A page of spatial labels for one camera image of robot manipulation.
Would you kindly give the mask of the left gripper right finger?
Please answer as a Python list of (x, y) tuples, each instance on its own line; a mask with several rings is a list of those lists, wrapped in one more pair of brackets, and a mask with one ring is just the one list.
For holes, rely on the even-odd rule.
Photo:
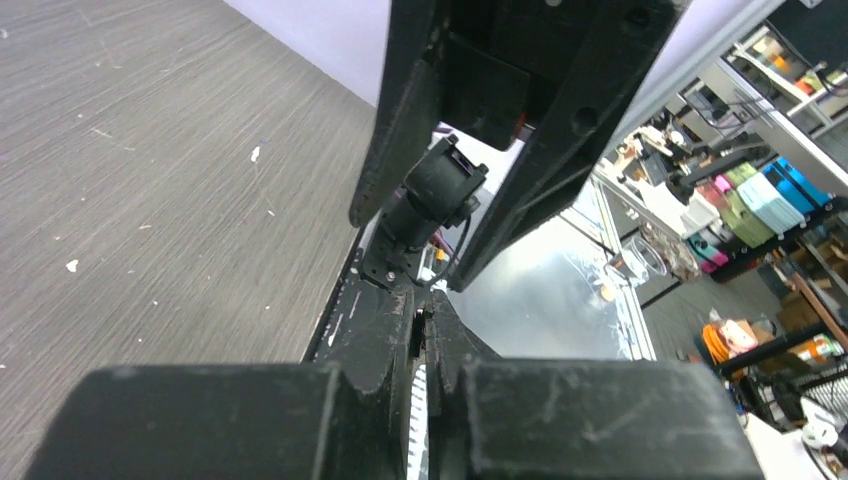
[(502, 358), (432, 294), (426, 322), (433, 479), (759, 479), (706, 367)]

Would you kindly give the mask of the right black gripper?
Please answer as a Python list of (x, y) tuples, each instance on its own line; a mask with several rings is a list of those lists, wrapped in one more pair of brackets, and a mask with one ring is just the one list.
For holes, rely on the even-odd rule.
[(497, 150), (532, 126), (449, 277), (464, 291), (573, 203), (680, 13), (676, 1), (393, 1), (350, 224), (377, 214), (439, 124)]

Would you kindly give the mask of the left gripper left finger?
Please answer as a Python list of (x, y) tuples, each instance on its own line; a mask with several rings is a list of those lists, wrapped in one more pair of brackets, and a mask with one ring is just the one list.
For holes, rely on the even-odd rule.
[(50, 423), (29, 479), (402, 479), (408, 291), (357, 301), (314, 362), (95, 370)]

